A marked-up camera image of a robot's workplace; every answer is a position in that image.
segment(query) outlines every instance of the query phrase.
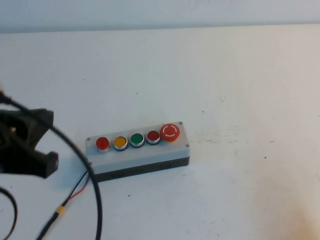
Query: white wall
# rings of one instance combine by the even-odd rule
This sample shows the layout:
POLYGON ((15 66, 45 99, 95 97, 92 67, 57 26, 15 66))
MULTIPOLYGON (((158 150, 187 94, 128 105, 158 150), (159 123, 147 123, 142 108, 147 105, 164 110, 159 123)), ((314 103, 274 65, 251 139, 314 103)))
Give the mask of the white wall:
POLYGON ((0 32, 320 23, 320 0, 0 0, 0 32))

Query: yellow wire connector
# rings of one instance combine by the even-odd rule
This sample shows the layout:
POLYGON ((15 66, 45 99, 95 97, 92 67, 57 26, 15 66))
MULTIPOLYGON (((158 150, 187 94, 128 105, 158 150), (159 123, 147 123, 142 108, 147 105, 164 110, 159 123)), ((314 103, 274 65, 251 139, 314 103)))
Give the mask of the yellow wire connector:
POLYGON ((64 206, 60 206, 60 207, 57 208, 56 212, 57 212, 58 214, 62 214, 62 212, 63 212, 64 210, 65 210, 65 207, 64 207, 64 206))

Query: wire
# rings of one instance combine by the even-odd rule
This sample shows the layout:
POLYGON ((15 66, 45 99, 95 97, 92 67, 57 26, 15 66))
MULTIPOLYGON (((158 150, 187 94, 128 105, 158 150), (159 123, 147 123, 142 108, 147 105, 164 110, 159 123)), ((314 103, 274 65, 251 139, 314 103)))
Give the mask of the wire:
POLYGON ((12 196, 10 192, 8 192, 4 188, 0 187, 0 193, 4 194, 11 201, 11 203, 13 205, 13 209, 14 209, 14 219, 13 219, 11 230, 8 233, 8 235, 3 239, 3 240, 7 240, 11 236, 11 234, 13 233, 13 231, 16 227, 17 218, 18 218, 18 207, 17 207, 17 202, 16 202, 14 196, 12 196))
POLYGON ((69 199, 72 197, 72 194, 74 194, 75 190, 77 189, 78 185, 81 183, 82 179, 84 179, 85 175, 87 174, 88 171, 85 171, 85 173, 82 175, 82 177, 80 178, 80 180, 76 183, 76 185, 74 186, 74 188, 72 189, 71 193, 69 194, 69 196, 65 199, 66 202, 69 201, 69 199))
POLYGON ((88 176, 88 177, 86 178, 85 184, 84 184, 84 186, 80 189, 80 191, 78 191, 77 193, 73 194, 71 197, 69 197, 68 200, 70 201, 70 200, 73 199, 75 196, 77 196, 78 194, 82 193, 82 191, 85 190, 86 186, 88 185, 89 180, 90 180, 90 176, 88 176))
POLYGON ((31 112, 28 108, 21 105, 20 103, 12 100, 11 98, 5 96, 0 91, 0 103, 5 103, 7 105, 12 105, 16 108, 18 108, 21 112, 26 114, 27 116, 35 119, 39 124, 43 125, 44 127, 52 130, 56 135, 58 135, 66 144, 69 145, 69 147, 76 153, 76 155, 80 158, 81 162, 85 166, 85 168, 88 171, 88 175, 91 178, 94 193, 95 193, 95 199, 96 199, 96 206, 97 206, 97 227, 96 227, 96 235, 95 239, 100 240, 101 239, 101 233, 102 233, 102 221, 103 221, 103 210, 102 210, 102 200, 101 200, 101 194, 98 182, 96 180, 96 177, 94 175, 94 172, 91 168, 91 166, 88 163, 88 159, 84 156, 84 154, 76 147, 76 145, 66 136, 64 135, 59 129, 57 129, 55 126, 47 123, 45 120, 40 118, 38 115, 31 112))
POLYGON ((82 192, 85 187, 88 184, 88 181, 90 179, 90 177, 88 176, 86 178, 85 184, 84 186, 81 188, 80 191, 78 191, 76 194, 73 195, 73 193, 75 192, 75 190, 77 189, 78 185, 81 183, 82 179, 85 177, 85 175, 87 174, 88 171, 85 171, 85 173, 82 175, 82 177, 80 178, 80 180, 76 183, 76 185, 74 186, 74 188, 72 189, 71 193, 69 194, 69 196, 64 200, 64 202, 61 204, 61 206, 59 206, 57 208, 57 210, 54 212, 54 214, 52 215, 52 217, 49 219, 49 221, 45 224, 45 226, 43 227, 42 231, 40 232, 39 236, 37 237, 36 240, 41 240, 43 239, 43 237, 46 235, 47 231, 49 230, 49 228, 51 227, 51 225, 55 222, 55 220, 57 220, 57 218, 59 217, 59 215, 64 211, 64 208, 66 206, 66 204, 69 202, 70 199, 72 199, 73 197, 75 197, 76 195, 78 195, 80 192, 82 192))

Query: red wire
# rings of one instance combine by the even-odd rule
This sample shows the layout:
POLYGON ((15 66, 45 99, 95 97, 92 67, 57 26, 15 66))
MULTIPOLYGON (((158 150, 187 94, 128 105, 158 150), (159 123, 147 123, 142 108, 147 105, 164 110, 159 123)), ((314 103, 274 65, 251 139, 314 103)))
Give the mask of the red wire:
POLYGON ((88 177, 86 178, 86 181, 85 181, 85 184, 83 185, 83 187, 78 191, 76 192, 75 194, 73 194, 71 197, 69 197, 68 201, 70 201, 71 199, 73 199, 75 196, 77 196, 78 194, 80 194, 83 190, 85 190, 88 182, 89 182, 89 179, 90 179, 90 176, 88 175, 88 177))

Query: white table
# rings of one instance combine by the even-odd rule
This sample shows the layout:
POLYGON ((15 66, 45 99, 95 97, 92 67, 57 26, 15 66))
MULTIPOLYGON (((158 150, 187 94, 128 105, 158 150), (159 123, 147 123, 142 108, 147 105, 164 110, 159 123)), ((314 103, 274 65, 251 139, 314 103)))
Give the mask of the white table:
MULTIPOLYGON (((0 82, 85 138, 183 121, 190 165, 99 184, 104 240, 320 238, 320 25, 0 35, 0 82)), ((53 133, 48 179, 0 176, 35 239, 84 167, 53 133)), ((13 210, 0 196, 0 234, 13 210)), ((94 239, 93 187, 47 240, 94 239)))

